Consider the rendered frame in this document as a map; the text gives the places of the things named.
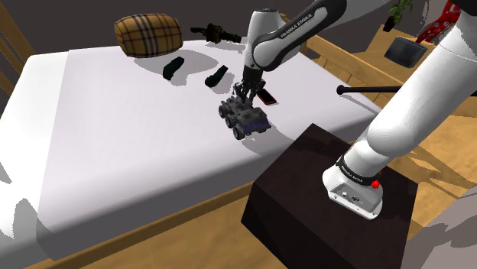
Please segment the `red and black phone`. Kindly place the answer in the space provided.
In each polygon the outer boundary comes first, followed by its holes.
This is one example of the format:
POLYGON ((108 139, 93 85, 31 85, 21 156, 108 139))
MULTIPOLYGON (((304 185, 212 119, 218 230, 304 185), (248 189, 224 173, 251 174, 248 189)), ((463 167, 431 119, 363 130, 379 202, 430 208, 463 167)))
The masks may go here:
POLYGON ((265 105, 273 105, 277 103, 275 97, 273 97, 269 91, 266 89, 261 89, 257 92, 257 97, 265 104, 265 105))

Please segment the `black curved block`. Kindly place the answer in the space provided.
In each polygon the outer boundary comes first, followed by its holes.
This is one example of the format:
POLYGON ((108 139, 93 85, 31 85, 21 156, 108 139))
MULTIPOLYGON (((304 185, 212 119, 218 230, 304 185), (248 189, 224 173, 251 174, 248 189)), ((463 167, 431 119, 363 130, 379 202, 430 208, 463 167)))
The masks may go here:
POLYGON ((227 73, 228 67, 225 65, 222 65, 218 70, 213 74, 208 76, 205 79, 205 85, 208 86, 209 88, 213 88, 219 84, 221 79, 224 77, 224 75, 227 73))
POLYGON ((182 67, 184 63, 184 58, 176 57, 172 61, 170 61, 167 65, 163 68, 163 78, 166 80, 171 80, 174 74, 182 67))

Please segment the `grey toy truck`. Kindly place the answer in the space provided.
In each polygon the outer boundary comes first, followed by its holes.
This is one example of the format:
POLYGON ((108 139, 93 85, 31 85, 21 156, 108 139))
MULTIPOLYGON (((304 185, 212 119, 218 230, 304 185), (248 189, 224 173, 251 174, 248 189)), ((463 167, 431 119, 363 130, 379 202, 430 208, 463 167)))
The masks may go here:
POLYGON ((266 132, 271 128, 267 115, 261 108, 253 107, 249 99, 242 101, 239 97, 231 96, 221 101, 218 112, 237 140, 242 140, 254 132, 266 132))

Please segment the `black and brown cylindrical tool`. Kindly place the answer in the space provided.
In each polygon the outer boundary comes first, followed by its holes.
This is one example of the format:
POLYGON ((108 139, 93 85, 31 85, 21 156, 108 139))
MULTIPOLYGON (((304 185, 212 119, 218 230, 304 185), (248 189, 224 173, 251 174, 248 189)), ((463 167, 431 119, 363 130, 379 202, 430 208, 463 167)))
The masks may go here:
POLYGON ((209 23, 206 28, 191 28, 190 31, 196 34, 202 34, 206 41, 218 44, 221 41, 230 41, 240 44, 242 37, 237 34, 230 34, 223 30, 221 26, 209 23))

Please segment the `brown plaid pillow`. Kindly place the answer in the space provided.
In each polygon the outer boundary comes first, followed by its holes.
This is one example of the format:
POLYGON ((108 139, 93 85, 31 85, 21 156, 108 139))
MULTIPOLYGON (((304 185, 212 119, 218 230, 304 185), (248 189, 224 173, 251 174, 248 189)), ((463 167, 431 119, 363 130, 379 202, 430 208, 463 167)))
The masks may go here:
POLYGON ((130 15, 115 22, 115 37, 128 57, 151 58, 167 55, 183 46, 178 20, 170 15, 130 15))

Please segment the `black rod with knob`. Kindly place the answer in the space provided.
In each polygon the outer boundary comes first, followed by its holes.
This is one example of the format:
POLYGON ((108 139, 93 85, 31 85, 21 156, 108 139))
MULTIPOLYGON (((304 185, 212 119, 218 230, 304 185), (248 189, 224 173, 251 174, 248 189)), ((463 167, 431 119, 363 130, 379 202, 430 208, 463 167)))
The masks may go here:
POLYGON ((391 92, 396 93, 401 86, 366 86, 366 87, 351 87, 339 85, 336 87, 336 93, 342 95, 344 93, 364 92, 364 93, 380 93, 391 92))

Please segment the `dark robot stand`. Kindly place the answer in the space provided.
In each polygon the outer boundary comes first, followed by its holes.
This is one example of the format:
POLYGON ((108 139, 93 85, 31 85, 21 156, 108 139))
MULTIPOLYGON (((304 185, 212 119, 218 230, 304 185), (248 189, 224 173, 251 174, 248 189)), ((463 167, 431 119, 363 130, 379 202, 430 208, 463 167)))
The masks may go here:
POLYGON ((333 202, 322 174, 349 147, 312 124, 253 183, 242 224, 288 269, 404 269, 418 185, 385 167, 373 220, 333 202))

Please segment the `wooden side table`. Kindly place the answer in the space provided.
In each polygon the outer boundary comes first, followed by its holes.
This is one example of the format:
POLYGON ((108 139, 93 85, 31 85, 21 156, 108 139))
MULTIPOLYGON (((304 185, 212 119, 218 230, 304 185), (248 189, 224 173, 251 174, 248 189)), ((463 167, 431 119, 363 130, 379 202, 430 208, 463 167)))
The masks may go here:
POLYGON ((396 37, 403 37, 409 41, 414 41, 416 37, 396 29, 391 29, 389 32, 385 32, 382 30, 383 27, 383 24, 379 27, 366 51, 361 53, 355 53, 355 56, 380 69, 381 71, 384 71, 388 75, 393 76, 395 79, 398 79, 401 82, 405 82, 412 75, 415 69, 422 64, 422 62, 427 58, 427 56, 436 46, 432 43, 423 41, 421 45, 426 47, 427 51, 414 67, 407 68, 398 65, 385 58, 385 52, 388 50, 391 43, 396 37))

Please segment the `dark grey box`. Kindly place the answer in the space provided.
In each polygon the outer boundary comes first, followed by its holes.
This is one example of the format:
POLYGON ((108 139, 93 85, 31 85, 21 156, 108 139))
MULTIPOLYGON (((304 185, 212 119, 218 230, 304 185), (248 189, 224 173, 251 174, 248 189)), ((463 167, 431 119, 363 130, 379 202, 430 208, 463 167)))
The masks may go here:
POLYGON ((425 46, 403 37, 396 37, 384 57, 403 67, 412 68, 426 52, 425 46))

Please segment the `green plant in black pot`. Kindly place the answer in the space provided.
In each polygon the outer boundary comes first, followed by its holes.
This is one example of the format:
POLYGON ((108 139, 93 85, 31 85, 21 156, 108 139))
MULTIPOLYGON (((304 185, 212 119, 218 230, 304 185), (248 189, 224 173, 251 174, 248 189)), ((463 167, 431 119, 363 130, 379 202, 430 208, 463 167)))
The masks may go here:
POLYGON ((383 31, 390 32, 394 26, 398 25, 401 22, 403 12, 406 8, 409 9, 409 12, 412 12, 413 0, 397 0, 389 10, 390 16, 384 24, 383 31))

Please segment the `red perforated object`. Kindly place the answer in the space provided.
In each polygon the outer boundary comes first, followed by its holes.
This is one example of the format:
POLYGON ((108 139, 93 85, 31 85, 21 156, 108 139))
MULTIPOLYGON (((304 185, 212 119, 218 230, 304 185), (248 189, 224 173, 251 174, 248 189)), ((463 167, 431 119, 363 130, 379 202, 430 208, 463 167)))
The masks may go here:
POLYGON ((423 30, 415 42, 418 44, 424 41, 433 44, 438 43, 440 38, 444 37, 445 33, 457 22, 460 14, 460 7, 454 5, 452 0, 448 0, 441 16, 423 30))

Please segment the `white bed with wooden frame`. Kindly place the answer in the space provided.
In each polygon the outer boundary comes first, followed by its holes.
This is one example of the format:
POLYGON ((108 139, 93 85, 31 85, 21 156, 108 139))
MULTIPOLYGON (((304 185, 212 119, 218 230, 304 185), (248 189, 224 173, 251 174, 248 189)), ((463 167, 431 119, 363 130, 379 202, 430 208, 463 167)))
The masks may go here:
POLYGON ((0 269, 64 258, 249 183, 311 124, 352 141, 378 114, 296 53, 264 74, 271 128, 238 141, 218 107, 242 79, 245 45, 187 41, 177 55, 171 80, 171 55, 119 47, 28 59, 0 118, 0 269))

